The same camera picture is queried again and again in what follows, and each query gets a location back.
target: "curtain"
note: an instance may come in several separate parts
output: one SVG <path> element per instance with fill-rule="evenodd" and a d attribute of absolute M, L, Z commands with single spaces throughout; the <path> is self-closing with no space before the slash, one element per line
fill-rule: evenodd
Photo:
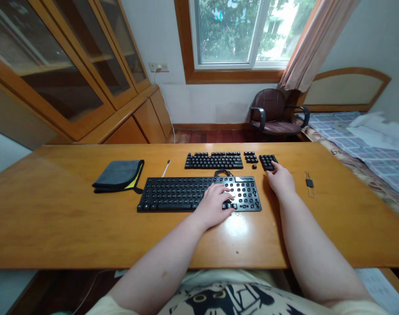
<path fill-rule="evenodd" d="M 285 90 L 306 92 L 360 0 L 318 0 L 281 77 Z"/>

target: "brown leather chair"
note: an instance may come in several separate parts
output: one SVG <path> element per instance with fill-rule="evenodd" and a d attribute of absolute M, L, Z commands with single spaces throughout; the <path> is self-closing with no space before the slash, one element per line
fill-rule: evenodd
<path fill-rule="evenodd" d="M 304 111 L 304 122 L 301 126 L 283 121 L 286 108 L 298 108 Z M 292 136 L 301 132 L 308 125 L 310 111 L 302 106 L 286 106 L 283 93 L 277 89 L 260 91 L 250 108 L 249 123 L 263 133 L 275 136 Z"/>

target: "right hand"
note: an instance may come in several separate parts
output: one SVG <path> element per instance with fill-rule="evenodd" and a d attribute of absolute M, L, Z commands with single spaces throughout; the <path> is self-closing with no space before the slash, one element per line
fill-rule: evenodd
<path fill-rule="evenodd" d="M 273 191 L 277 196 L 295 193 L 296 185 L 290 172 L 274 161 L 271 161 L 271 163 L 275 167 L 275 171 L 273 171 L 273 173 L 266 171 L 266 175 L 268 176 L 269 185 Z"/>
<path fill-rule="evenodd" d="M 214 183 L 205 191 L 203 199 L 192 215 L 206 230 L 223 222 L 235 211 L 233 208 L 222 209 L 224 201 L 234 200 L 229 191 L 230 188 L 225 187 L 224 184 L 215 185 Z"/>

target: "microfiber cloth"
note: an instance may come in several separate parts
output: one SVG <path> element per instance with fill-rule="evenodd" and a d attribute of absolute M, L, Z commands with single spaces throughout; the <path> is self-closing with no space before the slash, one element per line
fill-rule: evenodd
<path fill-rule="evenodd" d="M 137 188 L 138 179 L 143 170 L 144 160 L 112 161 L 92 185 L 95 193 L 112 193 L 124 190 L 134 190 L 142 194 Z"/>

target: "person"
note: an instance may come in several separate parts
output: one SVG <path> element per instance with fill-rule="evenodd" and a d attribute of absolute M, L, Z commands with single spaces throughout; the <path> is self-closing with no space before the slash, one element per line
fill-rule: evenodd
<path fill-rule="evenodd" d="M 201 236 L 234 209 L 224 185 L 212 184 L 197 209 L 142 257 L 87 315 L 98 314 L 387 314 L 328 239 L 296 193 L 290 172 L 274 163 L 269 184 L 280 202 L 293 272 L 307 299 L 275 288 L 245 270 L 186 274 Z"/>

